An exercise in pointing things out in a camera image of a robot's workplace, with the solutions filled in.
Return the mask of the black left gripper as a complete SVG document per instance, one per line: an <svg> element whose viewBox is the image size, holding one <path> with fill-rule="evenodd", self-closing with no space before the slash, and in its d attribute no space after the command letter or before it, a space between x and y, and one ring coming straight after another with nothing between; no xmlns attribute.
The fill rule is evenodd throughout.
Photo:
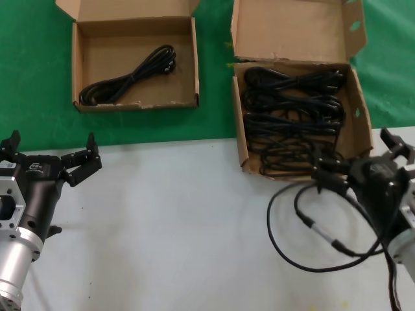
<svg viewBox="0 0 415 311"><path fill-rule="evenodd" d="M64 180L75 187L102 168L99 147L93 132L88 135L86 148L81 151L55 155L17 155L20 132L1 141L1 161L19 164L26 177L23 191L25 210L19 226L28 229L42 241L47 239L54 210L61 197Z"/></svg>

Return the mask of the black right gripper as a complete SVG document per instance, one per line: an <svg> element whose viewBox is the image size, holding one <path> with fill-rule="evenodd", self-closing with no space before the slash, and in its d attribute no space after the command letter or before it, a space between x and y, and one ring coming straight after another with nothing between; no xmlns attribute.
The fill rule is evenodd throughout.
<svg viewBox="0 0 415 311"><path fill-rule="evenodd" d="M372 220L377 234L395 238L409 228L409 224L398 211L402 199L409 189L410 173L400 168L396 159L403 157L405 165L414 164L414 147L388 128L381 130L381 140L388 151L381 157L348 160L317 155L311 177L320 194L323 189L336 194L345 194L349 184Z"/></svg>

